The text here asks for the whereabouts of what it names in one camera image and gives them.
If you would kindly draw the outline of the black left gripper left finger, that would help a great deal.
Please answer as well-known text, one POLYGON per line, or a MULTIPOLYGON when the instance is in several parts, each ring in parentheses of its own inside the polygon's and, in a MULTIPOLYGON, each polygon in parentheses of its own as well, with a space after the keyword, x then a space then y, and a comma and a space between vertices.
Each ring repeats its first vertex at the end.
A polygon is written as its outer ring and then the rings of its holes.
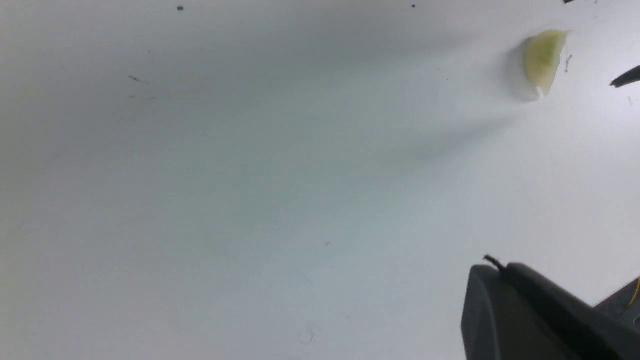
POLYGON ((461 318, 467 360, 579 360, 510 284, 492 256, 468 275, 461 318))

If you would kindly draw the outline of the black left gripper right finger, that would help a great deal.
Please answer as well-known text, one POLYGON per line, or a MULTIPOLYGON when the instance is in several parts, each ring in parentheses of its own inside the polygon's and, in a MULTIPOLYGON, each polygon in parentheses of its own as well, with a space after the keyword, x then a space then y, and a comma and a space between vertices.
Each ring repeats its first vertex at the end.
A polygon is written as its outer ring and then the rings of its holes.
POLYGON ((522 263, 510 263, 503 277, 582 360, 637 360, 639 333, 522 263))

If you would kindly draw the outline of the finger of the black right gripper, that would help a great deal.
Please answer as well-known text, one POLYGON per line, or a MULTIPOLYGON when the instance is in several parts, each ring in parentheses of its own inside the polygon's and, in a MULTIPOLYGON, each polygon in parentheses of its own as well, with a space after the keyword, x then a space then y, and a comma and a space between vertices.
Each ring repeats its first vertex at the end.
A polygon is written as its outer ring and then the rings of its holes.
POLYGON ((609 85, 614 88, 622 88, 624 86, 640 82, 640 66, 636 66, 622 75, 615 78, 609 85))

